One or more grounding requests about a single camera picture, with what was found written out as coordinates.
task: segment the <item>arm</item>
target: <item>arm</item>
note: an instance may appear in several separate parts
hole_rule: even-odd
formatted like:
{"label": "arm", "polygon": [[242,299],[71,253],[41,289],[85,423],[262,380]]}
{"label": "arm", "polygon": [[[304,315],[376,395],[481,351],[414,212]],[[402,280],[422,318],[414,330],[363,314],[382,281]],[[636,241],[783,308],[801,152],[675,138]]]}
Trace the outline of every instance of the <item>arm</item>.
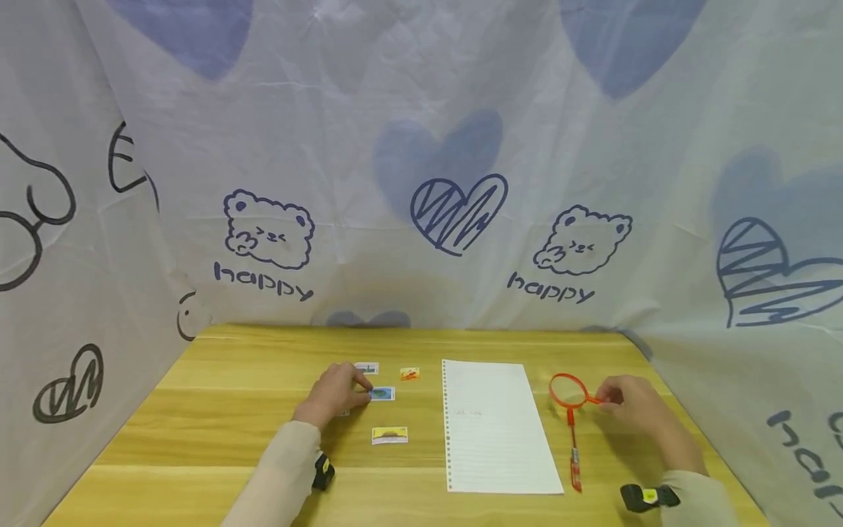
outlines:
{"label": "arm", "polygon": [[[354,391],[356,384],[366,391]],[[332,364],[266,447],[223,527],[290,525],[310,495],[322,431],[335,415],[367,404],[372,388],[353,364]]]}
{"label": "arm", "polygon": [[663,485],[681,504],[662,508],[664,527],[738,527],[726,488],[708,477],[702,450],[646,379],[609,377],[597,391],[600,408],[648,435],[665,467]]}

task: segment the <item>person's left hand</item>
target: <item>person's left hand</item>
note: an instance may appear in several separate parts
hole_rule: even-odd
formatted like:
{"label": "person's left hand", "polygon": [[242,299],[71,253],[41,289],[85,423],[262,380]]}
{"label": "person's left hand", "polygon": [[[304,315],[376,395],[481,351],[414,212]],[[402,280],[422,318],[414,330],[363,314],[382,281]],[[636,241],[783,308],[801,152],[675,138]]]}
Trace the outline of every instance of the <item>person's left hand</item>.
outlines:
{"label": "person's left hand", "polygon": [[[366,391],[355,391],[359,384]],[[293,413],[294,421],[309,422],[320,431],[340,413],[372,400],[372,383],[352,363],[331,364],[314,383],[308,398]]]}

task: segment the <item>white fabric backdrop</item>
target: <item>white fabric backdrop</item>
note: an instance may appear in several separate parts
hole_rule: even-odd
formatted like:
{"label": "white fabric backdrop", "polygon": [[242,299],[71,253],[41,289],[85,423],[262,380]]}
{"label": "white fabric backdrop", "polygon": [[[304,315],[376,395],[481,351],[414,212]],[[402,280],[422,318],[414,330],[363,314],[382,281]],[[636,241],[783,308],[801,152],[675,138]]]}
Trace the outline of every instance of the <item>white fabric backdrop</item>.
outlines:
{"label": "white fabric backdrop", "polygon": [[773,525],[843,522],[837,3],[0,14],[0,524],[211,321],[623,331]]}

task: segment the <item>beige sleeve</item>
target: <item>beige sleeve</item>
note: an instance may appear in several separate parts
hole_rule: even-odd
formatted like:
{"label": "beige sleeve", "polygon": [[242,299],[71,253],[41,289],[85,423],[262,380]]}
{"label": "beige sleeve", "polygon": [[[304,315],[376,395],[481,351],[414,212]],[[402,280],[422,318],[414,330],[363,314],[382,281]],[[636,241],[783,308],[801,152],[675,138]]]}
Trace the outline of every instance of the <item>beige sleeve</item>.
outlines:
{"label": "beige sleeve", "polygon": [[288,527],[310,495],[316,477],[319,429],[291,421],[266,447],[223,527]]}
{"label": "beige sleeve", "polygon": [[662,484],[674,489],[681,501],[662,508],[664,527],[740,527],[721,482],[695,472],[668,471]]}

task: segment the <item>white paper sheet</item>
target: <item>white paper sheet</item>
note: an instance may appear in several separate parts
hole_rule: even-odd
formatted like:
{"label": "white paper sheet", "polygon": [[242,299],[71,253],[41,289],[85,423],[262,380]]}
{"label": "white paper sheet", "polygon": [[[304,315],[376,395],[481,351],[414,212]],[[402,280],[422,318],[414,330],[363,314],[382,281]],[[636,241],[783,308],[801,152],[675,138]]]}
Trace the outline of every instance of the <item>white paper sheet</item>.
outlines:
{"label": "white paper sheet", "polygon": [[449,492],[564,494],[521,364],[442,361]]}

